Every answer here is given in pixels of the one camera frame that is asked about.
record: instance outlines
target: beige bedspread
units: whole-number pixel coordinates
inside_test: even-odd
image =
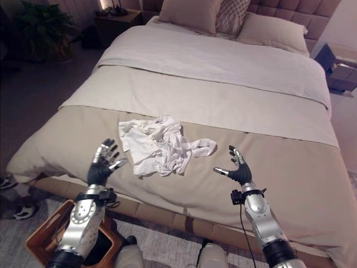
[[[84,179],[95,148],[107,137],[120,145],[119,121],[148,118],[134,113],[91,107],[62,107],[25,142],[8,166],[18,181],[43,172]],[[357,264],[357,203],[338,148],[317,142],[244,133],[182,123],[188,141],[210,138],[217,151],[191,159],[185,175],[157,174],[137,178],[127,164],[108,186],[145,203],[231,227],[239,227],[238,207],[230,192],[239,185],[212,171],[234,168],[228,145],[236,146],[249,164],[259,188],[269,200],[287,237],[327,250],[339,267]]]

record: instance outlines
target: robotic arm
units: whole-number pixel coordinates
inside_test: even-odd
[[[258,243],[266,257],[270,268],[306,268],[297,258],[288,239],[275,219],[268,202],[264,198],[264,190],[258,190],[252,181],[252,173],[241,153],[232,145],[229,146],[231,159],[237,169],[228,171],[215,167],[214,171],[239,182],[242,191],[233,190],[231,199],[234,205],[244,204],[245,215],[250,221]]]
[[[114,140],[105,140],[96,150],[88,171],[88,188],[76,197],[76,206],[70,215],[70,223],[47,268],[79,268],[94,247],[98,228],[104,219],[105,204],[115,202],[113,189],[106,189],[107,179],[127,159],[115,159],[112,154],[118,146]]]

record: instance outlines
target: lamp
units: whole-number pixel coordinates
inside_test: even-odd
[[[115,6],[114,5],[114,0],[112,0],[113,8],[110,11],[110,14],[112,16],[124,16],[128,14],[128,11],[125,8],[122,8],[122,3],[119,0],[119,5]]]

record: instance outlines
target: crumpled clothing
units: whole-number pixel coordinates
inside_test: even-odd
[[[131,152],[134,174],[182,174],[191,157],[209,156],[216,147],[208,138],[187,142],[180,131],[180,122],[171,116],[119,122],[119,137],[124,152]]]

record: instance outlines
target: bed frame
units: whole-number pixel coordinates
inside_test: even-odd
[[[142,0],[144,22],[159,14],[162,2],[163,0]],[[305,25],[308,29],[308,34],[305,36],[306,44],[311,51],[339,3],[340,0],[251,0],[248,11]],[[77,184],[51,177],[38,178],[29,182],[28,185],[71,199],[86,188],[83,182]],[[236,229],[143,204],[131,198],[118,197],[117,200],[120,205],[113,210],[120,214],[248,249],[244,234]],[[249,236],[249,240],[252,250],[261,254],[262,251],[256,239]],[[336,267],[328,255],[321,251],[316,251],[313,255],[304,250],[296,250],[296,254],[309,267]]]
[[[249,12],[282,18],[304,25],[309,52],[320,38],[341,0],[251,0]],[[163,0],[142,0],[143,20],[159,14]]]

